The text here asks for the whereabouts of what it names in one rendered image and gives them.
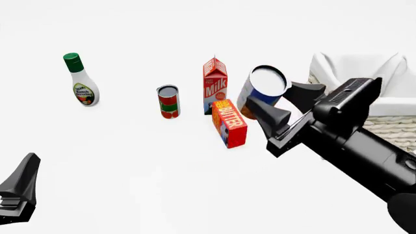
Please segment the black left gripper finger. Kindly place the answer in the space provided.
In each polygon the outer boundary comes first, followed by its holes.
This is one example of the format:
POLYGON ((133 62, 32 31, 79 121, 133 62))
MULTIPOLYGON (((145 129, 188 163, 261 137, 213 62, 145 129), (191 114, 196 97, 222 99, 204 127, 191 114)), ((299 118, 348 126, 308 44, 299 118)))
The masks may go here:
POLYGON ((35 153, 28 153, 12 174, 0 184, 0 196, 35 198, 40 161, 41 159, 35 153))

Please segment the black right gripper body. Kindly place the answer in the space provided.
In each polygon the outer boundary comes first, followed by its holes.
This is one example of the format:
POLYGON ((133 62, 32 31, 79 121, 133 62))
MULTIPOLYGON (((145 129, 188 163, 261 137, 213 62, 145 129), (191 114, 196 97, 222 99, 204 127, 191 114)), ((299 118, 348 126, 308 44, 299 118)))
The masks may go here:
POLYGON ((275 138, 268 139, 266 149, 275 157, 280 157, 287 151, 291 150, 295 146, 302 142, 302 131, 310 125, 310 121, 315 120, 313 117, 313 111, 309 110, 301 118, 290 125, 289 138, 290 141, 277 141, 275 138))

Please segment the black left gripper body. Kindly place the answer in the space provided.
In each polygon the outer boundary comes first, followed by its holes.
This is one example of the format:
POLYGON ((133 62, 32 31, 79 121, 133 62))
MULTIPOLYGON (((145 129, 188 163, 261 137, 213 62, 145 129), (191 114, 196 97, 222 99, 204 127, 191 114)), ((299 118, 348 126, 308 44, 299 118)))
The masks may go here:
POLYGON ((0 192, 0 224, 28 222, 36 206, 15 194, 0 192))

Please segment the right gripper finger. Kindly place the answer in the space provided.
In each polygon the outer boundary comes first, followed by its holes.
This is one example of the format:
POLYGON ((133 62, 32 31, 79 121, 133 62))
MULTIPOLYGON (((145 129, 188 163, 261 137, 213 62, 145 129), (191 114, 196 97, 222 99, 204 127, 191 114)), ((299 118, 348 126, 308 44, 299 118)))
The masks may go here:
POLYGON ((246 106, 255 116, 267 139, 290 141, 290 111, 273 107, 254 96, 248 97, 246 106))
POLYGON ((310 111, 314 104, 325 96, 326 85, 292 82, 283 97, 292 103, 302 114, 310 111))

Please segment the alphabet soup can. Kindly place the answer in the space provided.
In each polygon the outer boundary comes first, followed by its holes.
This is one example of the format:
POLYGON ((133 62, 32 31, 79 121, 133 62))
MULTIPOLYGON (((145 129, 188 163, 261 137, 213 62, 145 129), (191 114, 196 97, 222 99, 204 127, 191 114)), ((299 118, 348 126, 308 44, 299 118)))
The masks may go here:
POLYGON ((292 87, 290 80, 277 68, 269 65, 256 66, 251 70, 237 98, 237 108, 241 114, 251 120, 255 116, 247 107, 247 99, 256 97, 268 105, 274 106, 292 87))

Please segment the white cloth basket liner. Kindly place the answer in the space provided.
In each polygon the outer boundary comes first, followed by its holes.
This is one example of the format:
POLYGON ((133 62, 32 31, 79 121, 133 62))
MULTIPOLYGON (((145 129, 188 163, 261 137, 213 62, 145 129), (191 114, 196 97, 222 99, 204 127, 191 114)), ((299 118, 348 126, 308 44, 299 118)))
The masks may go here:
POLYGON ((325 93, 330 93, 348 79, 378 77, 382 87, 369 116, 416 116, 416 61, 401 53, 316 53, 308 81, 326 85, 325 93))

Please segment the woven basket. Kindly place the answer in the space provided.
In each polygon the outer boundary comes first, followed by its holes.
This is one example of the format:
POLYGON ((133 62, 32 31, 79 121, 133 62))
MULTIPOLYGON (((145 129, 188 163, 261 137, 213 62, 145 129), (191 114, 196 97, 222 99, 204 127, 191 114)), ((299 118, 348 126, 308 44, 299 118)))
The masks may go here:
POLYGON ((416 74, 377 71, 380 97, 370 106, 364 128, 400 149, 416 153, 416 74))

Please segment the red butter box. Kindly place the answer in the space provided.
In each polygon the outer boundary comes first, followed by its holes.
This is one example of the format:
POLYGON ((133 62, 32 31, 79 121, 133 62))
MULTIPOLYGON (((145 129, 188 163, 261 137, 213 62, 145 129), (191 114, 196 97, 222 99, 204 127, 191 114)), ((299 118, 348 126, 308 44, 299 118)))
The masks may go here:
POLYGON ((213 103, 212 120, 227 148, 245 144, 248 126, 229 99, 213 103))

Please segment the red and white milk carton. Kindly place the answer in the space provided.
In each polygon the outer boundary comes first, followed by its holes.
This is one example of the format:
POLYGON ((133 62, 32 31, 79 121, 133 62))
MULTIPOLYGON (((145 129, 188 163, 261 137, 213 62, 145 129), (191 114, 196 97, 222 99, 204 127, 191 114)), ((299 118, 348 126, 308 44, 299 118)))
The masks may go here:
POLYGON ((203 66, 204 115, 212 114, 212 104, 227 97, 228 73, 225 64, 212 58, 203 66))

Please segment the tomato sauce can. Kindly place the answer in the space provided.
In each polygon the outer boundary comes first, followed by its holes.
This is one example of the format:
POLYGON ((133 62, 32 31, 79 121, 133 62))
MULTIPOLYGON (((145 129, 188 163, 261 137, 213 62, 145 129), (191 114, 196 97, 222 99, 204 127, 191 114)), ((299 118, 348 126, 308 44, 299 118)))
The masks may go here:
POLYGON ((175 85, 162 85, 157 89, 159 106, 164 118, 172 119, 180 115, 179 89, 175 85))

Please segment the ranch dressing bottle green cap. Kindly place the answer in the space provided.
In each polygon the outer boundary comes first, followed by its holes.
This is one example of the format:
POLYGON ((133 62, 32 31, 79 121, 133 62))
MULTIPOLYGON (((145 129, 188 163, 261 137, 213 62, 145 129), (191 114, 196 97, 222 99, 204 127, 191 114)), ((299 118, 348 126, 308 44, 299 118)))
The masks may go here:
POLYGON ((72 77, 72 91, 77 100, 85 107, 93 107, 99 102, 99 89, 87 74, 81 58, 77 53, 63 56, 65 64, 72 77))

